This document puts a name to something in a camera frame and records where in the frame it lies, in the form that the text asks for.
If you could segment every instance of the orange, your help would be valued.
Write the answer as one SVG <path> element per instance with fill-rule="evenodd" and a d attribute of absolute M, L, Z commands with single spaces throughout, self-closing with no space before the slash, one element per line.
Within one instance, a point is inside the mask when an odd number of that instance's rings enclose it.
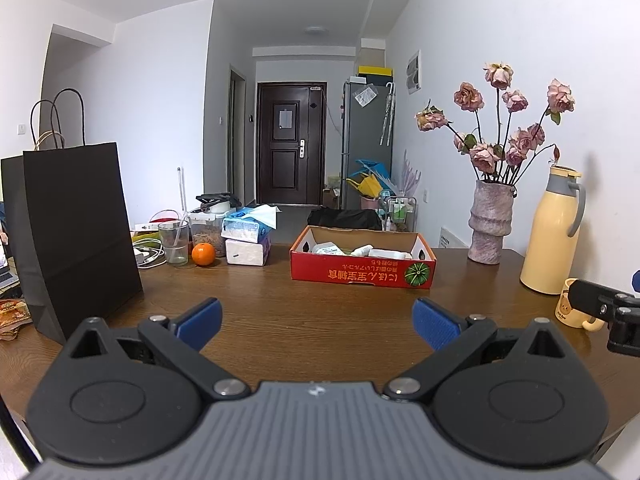
<path fill-rule="evenodd" d="M 216 248 L 211 244 L 197 244 L 191 251 L 191 257 L 196 265 L 211 265 L 216 259 Z"/>

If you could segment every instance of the ceiling light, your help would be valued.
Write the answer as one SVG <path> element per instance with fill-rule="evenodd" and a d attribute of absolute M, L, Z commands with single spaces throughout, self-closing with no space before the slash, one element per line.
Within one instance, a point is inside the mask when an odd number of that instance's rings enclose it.
<path fill-rule="evenodd" d="M 318 27 L 316 25 L 305 29 L 305 34 L 311 34 L 312 36 L 319 36 L 321 34 L 326 34 L 327 32 L 328 29 L 326 27 Z"/>

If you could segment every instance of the gray gripper housing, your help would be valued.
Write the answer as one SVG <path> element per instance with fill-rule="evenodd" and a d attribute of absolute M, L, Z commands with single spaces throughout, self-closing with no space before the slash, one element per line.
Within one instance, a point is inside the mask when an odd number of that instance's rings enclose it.
<path fill-rule="evenodd" d="M 47 460 L 28 480 L 610 480 L 579 462 L 539 471 L 482 462 L 449 444 L 419 404 L 370 383 L 261 383 L 213 404 L 193 433 L 141 463 Z"/>

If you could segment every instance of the refrigerator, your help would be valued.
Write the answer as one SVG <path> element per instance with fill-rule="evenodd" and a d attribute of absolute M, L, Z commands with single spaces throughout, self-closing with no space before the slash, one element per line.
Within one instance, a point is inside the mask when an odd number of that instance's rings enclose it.
<path fill-rule="evenodd" d="M 391 149 L 386 137 L 380 146 L 382 126 L 385 122 L 386 97 L 390 88 L 376 86 L 378 95 L 366 106 L 360 106 L 353 96 L 354 92 L 364 87 L 360 83 L 346 82 L 344 85 L 344 118 L 342 120 L 342 167 L 340 169 L 340 208 L 360 209 L 360 194 L 345 180 L 359 170 L 361 165 L 356 160 L 366 158 L 382 162 L 391 174 Z"/>

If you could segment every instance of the metal screw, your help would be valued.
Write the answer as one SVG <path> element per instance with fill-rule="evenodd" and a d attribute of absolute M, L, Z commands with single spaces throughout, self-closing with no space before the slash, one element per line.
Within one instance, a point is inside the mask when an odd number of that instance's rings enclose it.
<path fill-rule="evenodd" d="M 244 392 L 246 385 L 239 379 L 221 379 L 213 385 L 213 390 L 222 396 L 234 396 Z"/>
<path fill-rule="evenodd" d="M 397 377 L 389 381 L 389 389 L 396 395 L 411 395 L 420 389 L 420 383 L 412 377 Z"/>

